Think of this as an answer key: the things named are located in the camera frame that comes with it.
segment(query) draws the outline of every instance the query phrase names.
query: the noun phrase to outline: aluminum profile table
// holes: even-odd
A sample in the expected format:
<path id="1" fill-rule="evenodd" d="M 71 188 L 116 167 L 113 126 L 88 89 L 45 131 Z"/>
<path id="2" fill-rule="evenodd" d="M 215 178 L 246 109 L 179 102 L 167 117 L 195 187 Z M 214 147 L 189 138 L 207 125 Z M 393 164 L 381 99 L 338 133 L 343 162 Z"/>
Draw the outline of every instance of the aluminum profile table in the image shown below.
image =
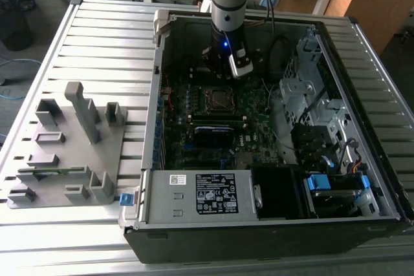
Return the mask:
<path id="1" fill-rule="evenodd" d="M 108 206 L 11 210 L 8 190 L 28 148 L 41 98 L 64 103 L 68 81 L 80 81 L 97 106 L 117 101 L 127 107 L 127 128 L 120 159 L 118 195 L 140 179 L 146 110 L 153 68 L 153 15 L 159 8 L 196 10 L 121 1 L 73 1 L 30 88 L 0 152 L 0 262 L 2 270 L 34 275 L 196 275 L 409 260 L 413 231 L 372 240 L 342 255 L 278 260 L 141 264 L 118 226 L 118 202 Z M 414 201 L 414 117 L 360 27 L 345 18 L 278 14 L 278 17 L 323 21 L 368 112 L 389 159 Z"/>

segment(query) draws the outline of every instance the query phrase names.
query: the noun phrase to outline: white label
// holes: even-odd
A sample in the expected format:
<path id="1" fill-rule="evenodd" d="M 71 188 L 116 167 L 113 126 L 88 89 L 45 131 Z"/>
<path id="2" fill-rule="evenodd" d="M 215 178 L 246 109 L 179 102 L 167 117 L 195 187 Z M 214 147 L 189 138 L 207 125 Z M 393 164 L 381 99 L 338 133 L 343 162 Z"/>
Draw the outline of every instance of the white label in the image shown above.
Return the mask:
<path id="1" fill-rule="evenodd" d="M 170 175 L 169 184 L 171 186 L 185 185 L 187 183 L 187 175 Z"/>

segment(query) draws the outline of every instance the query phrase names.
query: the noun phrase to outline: blue cable on floor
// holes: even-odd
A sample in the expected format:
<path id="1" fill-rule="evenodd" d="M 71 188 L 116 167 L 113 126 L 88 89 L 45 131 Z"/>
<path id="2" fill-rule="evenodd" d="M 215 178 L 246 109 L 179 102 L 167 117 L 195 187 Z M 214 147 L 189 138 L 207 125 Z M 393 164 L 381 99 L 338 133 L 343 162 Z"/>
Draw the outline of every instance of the blue cable on floor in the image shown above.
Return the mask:
<path id="1" fill-rule="evenodd" d="M 26 96 L 20 96 L 20 97 L 9 97 L 9 96 L 5 96 L 5 95 L 1 95 L 0 94 L 0 98 L 4 98 L 5 100 L 22 100 L 23 98 L 25 98 Z"/>
<path id="2" fill-rule="evenodd" d="M 40 61 L 38 61 L 38 60 L 36 60 L 36 59 L 30 59 L 30 58 L 8 59 L 8 58 L 5 58 L 5 57 L 3 57 L 3 56 L 1 56 L 1 55 L 0 55 L 0 58 L 7 59 L 7 61 L 6 61 L 6 62 L 4 62 L 4 63 L 0 64 L 0 67 L 2 67 L 2 66 L 4 66 L 4 65 L 7 65 L 7 64 L 10 64 L 10 63 L 13 63 L 13 62 L 17 62 L 17 61 L 31 61 L 31 62 L 33 62 L 33 63 L 38 64 L 39 66 L 41 65 L 41 62 L 40 62 Z M 26 96 L 20 96 L 20 97 L 9 97 L 9 96 L 5 96 L 5 95 L 1 95 L 1 94 L 0 94 L 0 98 L 4 98 L 5 100 L 22 100 L 22 99 L 23 99 L 23 98 L 25 98 L 25 97 L 26 97 Z"/>

